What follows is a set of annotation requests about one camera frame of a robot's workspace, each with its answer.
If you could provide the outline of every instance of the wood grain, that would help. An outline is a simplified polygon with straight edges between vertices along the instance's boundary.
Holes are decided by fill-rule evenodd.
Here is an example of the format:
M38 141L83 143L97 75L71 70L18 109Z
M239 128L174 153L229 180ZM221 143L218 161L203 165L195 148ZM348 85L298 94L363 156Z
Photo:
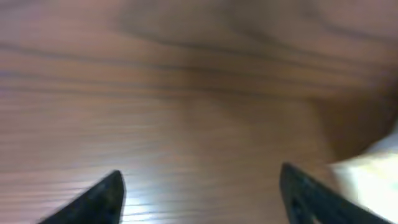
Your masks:
M286 223L281 163L333 186L395 113L398 3L375 4L0 0L0 222L120 169L124 223ZM357 102L387 112L331 122Z

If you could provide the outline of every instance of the cream-colored object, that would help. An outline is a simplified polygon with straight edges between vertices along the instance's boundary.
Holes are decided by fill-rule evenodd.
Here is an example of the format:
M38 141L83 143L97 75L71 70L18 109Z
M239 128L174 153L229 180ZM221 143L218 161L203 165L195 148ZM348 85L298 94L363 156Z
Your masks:
M348 200L398 223L398 152L368 153L332 168Z

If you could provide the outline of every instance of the black object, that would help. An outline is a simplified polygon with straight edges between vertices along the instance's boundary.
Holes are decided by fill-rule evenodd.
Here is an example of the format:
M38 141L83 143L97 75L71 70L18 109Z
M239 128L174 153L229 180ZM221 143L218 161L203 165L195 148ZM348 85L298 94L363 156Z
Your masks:
M39 224L118 224L123 202L123 177L116 170Z
M290 164L282 166L279 185L291 224L390 224Z

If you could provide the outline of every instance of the wooden surface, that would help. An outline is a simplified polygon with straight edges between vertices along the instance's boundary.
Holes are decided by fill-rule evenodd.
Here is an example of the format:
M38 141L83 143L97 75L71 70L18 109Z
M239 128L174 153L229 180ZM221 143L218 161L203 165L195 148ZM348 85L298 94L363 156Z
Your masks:
M365 146L338 133L385 115L334 126L340 100L392 115L398 7L374 5L0 0L0 222L121 169L125 223L286 223L281 163L330 184Z

